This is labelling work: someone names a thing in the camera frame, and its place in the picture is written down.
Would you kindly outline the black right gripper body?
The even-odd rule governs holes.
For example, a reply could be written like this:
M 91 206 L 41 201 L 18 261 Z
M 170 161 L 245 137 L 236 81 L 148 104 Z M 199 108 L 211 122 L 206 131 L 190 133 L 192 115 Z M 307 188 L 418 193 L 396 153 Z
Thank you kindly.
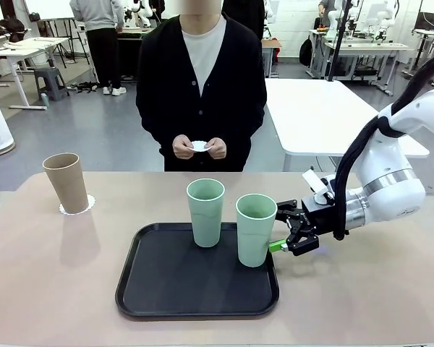
M 328 198 L 323 202 L 324 205 L 317 203 L 314 197 L 306 197 L 302 199 L 302 209 L 309 222 L 317 228 L 318 235 L 332 233 L 334 236 L 341 236 L 336 200 Z

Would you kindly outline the person's left hand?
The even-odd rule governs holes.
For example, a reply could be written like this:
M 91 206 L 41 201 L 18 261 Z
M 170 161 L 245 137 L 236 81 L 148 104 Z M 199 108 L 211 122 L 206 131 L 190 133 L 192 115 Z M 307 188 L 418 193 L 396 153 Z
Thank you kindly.
M 214 137 L 206 144 L 206 147 L 209 148 L 208 153 L 212 159 L 221 160 L 226 157 L 226 143 L 222 139 Z

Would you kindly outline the person's right hand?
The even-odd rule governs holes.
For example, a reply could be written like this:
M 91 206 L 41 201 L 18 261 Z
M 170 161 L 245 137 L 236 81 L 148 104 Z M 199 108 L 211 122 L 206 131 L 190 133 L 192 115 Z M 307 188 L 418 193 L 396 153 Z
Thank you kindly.
M 172 143 L 174 155 L 181 160 L 189 160 L 194 155 L 193 144 L 183 134 L 174 138 Z

